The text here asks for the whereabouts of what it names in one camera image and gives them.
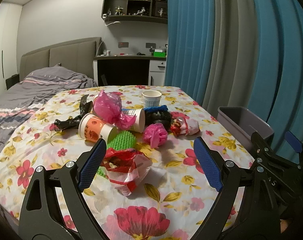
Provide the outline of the black plastic bag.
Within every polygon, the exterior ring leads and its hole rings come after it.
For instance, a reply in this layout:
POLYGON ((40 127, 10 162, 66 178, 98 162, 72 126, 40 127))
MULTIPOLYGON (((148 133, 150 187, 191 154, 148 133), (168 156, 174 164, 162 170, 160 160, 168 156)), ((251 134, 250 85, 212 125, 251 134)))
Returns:
POLYGON ((79 111, 80 111, 79 115, 77 115, 74 118, 67 119, 65 121, 56 119, 54 125, 61 131, 64 131, 66 129, 78 128, 82 118, 86 114, 90 113, 93 107, 93 102, 92 101, 87 102, 87 98, 88 98, 88 94, 81 97, 79 104, 79 111))
POLYGON ((151 124, 163 124, 163 126, 169 126, 171 124, 171 113, 164 110, 154 111, 154 112, 145 112, 145 125, 151 124))

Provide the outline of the red white snack wrapper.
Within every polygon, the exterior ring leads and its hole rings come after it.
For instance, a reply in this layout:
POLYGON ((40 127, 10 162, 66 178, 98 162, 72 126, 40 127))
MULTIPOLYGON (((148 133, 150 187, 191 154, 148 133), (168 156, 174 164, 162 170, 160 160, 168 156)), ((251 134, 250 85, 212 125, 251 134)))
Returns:
POLYGON ((101 166, 111 185, 123 196, 129 196, 150 171, 153 162, 134 148, 115 150, 108 148, 101 166))

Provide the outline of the orange apple paper cup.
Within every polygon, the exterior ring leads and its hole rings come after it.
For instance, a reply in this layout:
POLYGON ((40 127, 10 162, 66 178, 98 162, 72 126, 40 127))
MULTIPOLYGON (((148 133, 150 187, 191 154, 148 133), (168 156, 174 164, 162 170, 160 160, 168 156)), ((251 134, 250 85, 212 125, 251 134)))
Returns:
POLYGON ((117 127, 113 126, 94 114, 87 113, 81 119, 78 133, 82 139, 90 142, 97 142, 104 139, 108 144, 117 135, 117 127))

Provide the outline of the large grid paper cup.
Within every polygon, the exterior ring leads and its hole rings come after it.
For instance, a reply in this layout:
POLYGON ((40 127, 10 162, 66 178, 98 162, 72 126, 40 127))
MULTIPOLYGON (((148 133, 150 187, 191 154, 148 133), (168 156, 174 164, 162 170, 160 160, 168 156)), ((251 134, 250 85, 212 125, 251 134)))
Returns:
POLYGON ((140 109, 123 109, 126 115, 136 116, 135 123, 130 127, 130 131, 143 133, 145 128, 145 112, 143 108, 140 109))

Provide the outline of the green foam net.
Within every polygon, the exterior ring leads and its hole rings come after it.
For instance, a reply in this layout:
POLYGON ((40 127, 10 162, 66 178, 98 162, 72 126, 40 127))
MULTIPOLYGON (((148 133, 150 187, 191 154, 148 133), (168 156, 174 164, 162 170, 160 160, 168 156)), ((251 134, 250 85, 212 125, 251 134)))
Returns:
MULTIPOLYGON (((117 151, 134 148, 135 145, 136 145, 136 137, 130 131, 121 131, 107 145, 106 157, 108 158, 109 154, 112 154, 117 151)), ((107 161, 104 159, 96 172, 96 174, 98 174, 103 178, 107 178, 106 168, 105 168, 106 163, 107 161)))

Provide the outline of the small grid paper cup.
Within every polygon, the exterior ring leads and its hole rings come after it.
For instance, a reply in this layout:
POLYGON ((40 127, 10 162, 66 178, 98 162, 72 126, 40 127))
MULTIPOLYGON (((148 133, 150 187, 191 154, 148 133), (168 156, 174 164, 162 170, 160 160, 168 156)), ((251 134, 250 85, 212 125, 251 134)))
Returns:
POLYGON ((146 90, 142 93, 144 108, 158 107, 162 97, 161 92, 156 90, 146 90))

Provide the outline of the large pink plastic bag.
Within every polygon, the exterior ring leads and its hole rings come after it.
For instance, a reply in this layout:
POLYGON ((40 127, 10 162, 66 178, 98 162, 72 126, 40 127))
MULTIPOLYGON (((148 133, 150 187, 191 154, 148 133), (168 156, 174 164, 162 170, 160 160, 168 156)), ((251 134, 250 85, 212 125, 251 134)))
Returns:
POLYGON ((135 123, 136 116, 126 115, 122 110, 122 100, 115 93, 99 92, 98 116, 103 121, 115 125, 121 130, 128 130, 135 123))

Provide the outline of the grey plastic trash bin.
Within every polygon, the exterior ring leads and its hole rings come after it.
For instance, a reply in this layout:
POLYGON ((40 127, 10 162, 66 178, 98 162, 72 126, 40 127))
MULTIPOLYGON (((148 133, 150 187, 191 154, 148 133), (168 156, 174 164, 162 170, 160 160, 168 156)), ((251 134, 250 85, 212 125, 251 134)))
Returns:
POLYGON ((274 130, 264 120, 245 107, 218 107, 217 120, 230 132, 248 151, 252 151, 251 135, 258 132, 270 146, 274 130))

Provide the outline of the teal and grey curtain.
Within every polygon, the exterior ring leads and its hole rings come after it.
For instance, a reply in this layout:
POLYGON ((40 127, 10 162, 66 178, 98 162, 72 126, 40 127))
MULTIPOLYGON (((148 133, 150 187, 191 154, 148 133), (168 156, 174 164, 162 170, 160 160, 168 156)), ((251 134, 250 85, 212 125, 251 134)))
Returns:
POLYGON ((271 147, 303 141, 303 0, 168 0, 165 84, 217 116, 242 106, 274 131, 271 147))

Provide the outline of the grey striped duvet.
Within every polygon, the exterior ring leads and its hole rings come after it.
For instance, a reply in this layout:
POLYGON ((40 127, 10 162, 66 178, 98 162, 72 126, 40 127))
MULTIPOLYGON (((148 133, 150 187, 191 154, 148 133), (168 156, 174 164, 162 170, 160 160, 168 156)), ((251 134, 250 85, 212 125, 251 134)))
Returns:
POLYGON ((94 79, 65 67, 34 70, 0 96, 0 152, 16 128, 54 95, 64 90, 96 87, 94 79))

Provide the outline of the green box on desk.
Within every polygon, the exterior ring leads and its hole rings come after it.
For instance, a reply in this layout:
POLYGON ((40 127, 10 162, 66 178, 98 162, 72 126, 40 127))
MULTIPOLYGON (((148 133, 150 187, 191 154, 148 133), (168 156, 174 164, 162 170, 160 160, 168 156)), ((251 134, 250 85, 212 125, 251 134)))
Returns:
POLYGON ((165 50, 162 50, 162 49, 156 49, 154 50, 153 52, 153 56, 154 57, 166 57, 166 51, 165 50))

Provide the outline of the dark desk with drawers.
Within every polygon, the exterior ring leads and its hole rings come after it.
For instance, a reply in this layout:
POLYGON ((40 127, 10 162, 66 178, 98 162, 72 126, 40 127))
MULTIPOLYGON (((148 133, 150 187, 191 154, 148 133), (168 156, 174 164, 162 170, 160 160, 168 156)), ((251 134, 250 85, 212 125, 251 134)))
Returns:
POLYGON ((149 85, 150 72, 164 72, 166 58, 146 55, 98 56, 93 59, 94 80, 99 86, 149 85))

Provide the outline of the grey upholstered headboard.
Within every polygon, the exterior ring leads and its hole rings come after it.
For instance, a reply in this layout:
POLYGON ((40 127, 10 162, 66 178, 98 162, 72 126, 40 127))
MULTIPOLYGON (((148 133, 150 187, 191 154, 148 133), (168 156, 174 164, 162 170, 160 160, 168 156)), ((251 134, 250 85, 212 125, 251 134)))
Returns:
POLYGON ((53 44, 21 56, 20 79, 32 71, 60 65, 74 72, 94 78, 93 61, 102 48, 101 37, 89 37, 53 44))

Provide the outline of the white wardrobe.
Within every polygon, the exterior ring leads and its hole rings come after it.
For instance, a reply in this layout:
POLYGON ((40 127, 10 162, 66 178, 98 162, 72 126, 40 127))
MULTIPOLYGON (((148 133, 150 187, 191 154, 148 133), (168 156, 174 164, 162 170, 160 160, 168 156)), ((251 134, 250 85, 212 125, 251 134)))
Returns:
POLYGON ((0 96, 7 90, 6 79, 17 74, 17 32, 22 6, 0 4, 0 96))

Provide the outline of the dark wall shelf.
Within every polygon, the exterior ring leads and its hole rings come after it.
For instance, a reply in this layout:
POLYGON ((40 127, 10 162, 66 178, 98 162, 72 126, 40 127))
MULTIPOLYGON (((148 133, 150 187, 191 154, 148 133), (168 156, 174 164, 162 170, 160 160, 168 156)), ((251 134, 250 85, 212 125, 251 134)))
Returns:
POLYGON ((104 0, 104 22, 139 21, 168 23, 168 0, 104 0))

